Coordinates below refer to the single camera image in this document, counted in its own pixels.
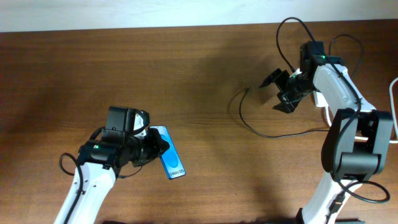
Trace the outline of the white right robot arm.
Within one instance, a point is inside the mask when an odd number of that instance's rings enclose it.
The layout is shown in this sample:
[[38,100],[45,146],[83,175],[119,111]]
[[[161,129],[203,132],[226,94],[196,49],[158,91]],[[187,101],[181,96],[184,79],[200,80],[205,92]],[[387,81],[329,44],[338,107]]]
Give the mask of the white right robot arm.
[[321,151],[322,179],[309,203],[299,209],[296,223],[334,223],[350,197],[368,203],[385,203],[356,194],[370,178],[383,171],[393,129],[393,117],[365,100],[352,82],[341,57],[324,53],[323,42],[300,47],[300,68],[294,72],[277,69],[261,84],[279,89],[275,109],[295,110],[302,98],[320,92],[333,114]]

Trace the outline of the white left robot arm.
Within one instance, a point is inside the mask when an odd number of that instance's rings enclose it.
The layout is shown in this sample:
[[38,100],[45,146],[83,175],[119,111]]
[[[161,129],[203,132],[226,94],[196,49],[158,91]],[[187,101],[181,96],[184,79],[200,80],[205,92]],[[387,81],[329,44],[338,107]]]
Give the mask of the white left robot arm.
[[56,223],[94,223],[107,194],[122,178],[122,167],[131,163],[141,168],[170,149],[149,124],[144,110],[111,106],[105,126],[93,132],[76,157],[67,152],[60,156],[69,157],[76,168]]

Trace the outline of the blue Samsung smartphone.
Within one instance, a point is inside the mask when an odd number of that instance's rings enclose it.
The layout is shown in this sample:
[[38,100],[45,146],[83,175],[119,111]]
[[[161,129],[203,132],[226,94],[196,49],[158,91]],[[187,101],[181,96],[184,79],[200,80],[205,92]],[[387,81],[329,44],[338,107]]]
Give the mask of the blue Samsung smartphone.
[[153,128],[158,130],[161,138],[170,146],[160,157],[167,178],[172,180],[185,176],[185,168],[180,160],[167,128],[165,126],[153,126]]

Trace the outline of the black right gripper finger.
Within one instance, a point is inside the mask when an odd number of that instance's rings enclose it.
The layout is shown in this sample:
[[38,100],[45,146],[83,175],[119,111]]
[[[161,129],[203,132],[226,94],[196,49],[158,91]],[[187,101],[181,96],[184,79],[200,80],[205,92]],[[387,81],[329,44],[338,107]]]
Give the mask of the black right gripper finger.
[[272,108],[287,114],[293,113],[300,102],[299,96],[292,95],[289,92],[279,92],[277,97],[280,100],[280,103]]
[[283,88],[290,77],[288,71],[282,71],[280,68],[274,70],[267,78],[264,79],[263,83],[259,86],[259,88],[265,88],[269,86],[271,83],[275,83],[278,88]]

